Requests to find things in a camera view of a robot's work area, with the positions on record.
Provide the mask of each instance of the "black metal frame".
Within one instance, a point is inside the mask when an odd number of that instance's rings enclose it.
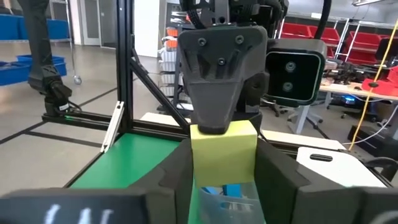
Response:
[[[134,0],[117,0],[117,46],[116,46],[116,63],[117,63],[117,85],[118,85],[118,100],[123,101],[125,108],[119,134],[120,138],[124,133],[142,134],[152,136],[155,138],[169,139],[174,141],[182,141],[189,138],[189,124],[185,118],[178,112],[178,109],[167,99],[167,97],[160,91],[157,85],[148,76],[148,71],[140,64],[139,58],[135,51],[134,43]],[[179,126],[171,126],[160,123],[153,123],[148,121],[140,121],[134,119],[133,116],[133,73],[141,80],[148,90],[156,97],[162,104],[165,110],[176,120]],[[73,113],[68,117],[51,117],[43,115],[44,121],[53,123],[67,124],[72,126],[79,126],[82,128],[107,130],[110,116],[96,113]],[[270,141],[270,143],[286,153],[289,156],[295,157],[297,149],[302,147],[298,144],[289,144],[286,142]],[[70,187],[84,172],[90,168],[100,157],[99,153],[93,160],[91,160],[76,176],[74,176],[65,187]],[[384,184],[392,187],[389,180],[384,178],[379,172],[374,169],[369,169],[377,178]]]

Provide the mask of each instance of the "cart wheel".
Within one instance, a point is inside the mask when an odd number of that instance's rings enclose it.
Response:
[[[76,85],[81,85],[81,78],[80,77],[75,77],[74,81],[75,81]]]

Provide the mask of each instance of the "blue bin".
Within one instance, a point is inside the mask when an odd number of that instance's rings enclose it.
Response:
[[[18,63],[24,64],[30,67],[32,66],[32,56],[31,55],[18,55],[17,56]],[[67,64],[65,63],[64,57],[53,56],[52,60],[54,62],[54,66],[57,69],[58,73],[61,76],[67,75]]]
[[[29,65],[32,65],[32,56],[31,55],[18,55],[17,56],[17,60],[20,63],[26,63]],[[52,56],[52,60],[54,62],[54,64],[58,64],[58,63],[65,63],[65,58],[64,57],[60,57],[60,56]]]
[[[30,67],[18,62],[0,62],[0,86],[26,82]]]
[[[68,22],[67,21],[48,19],[47,27],[49,29],[49,38],[51,40],[69,38],[69,30],[68,30]]]
[[[0,14],[0,40],[17,40],[19,17]]]
[[[19,30],[20,39],[27,40],[28,35],[25,28],[25,21],[23,17],[19,19],[18,30]],[[50,40],[69,38],[67,21],[47,19],[47,30],[49,31]]]

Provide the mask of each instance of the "yellow sponge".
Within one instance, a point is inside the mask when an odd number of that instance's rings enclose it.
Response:
[[[191,125],[193,171],[197,187],[254,180],[257,131],[250,121],[233,121],[225,134],[210,135]]]

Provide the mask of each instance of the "ceiling light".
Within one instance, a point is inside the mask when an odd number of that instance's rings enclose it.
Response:
[[[354,6],[364,6],[364,5],[376,3],[379,1],[384,1],[384,0],[353,0],[353,5]]]

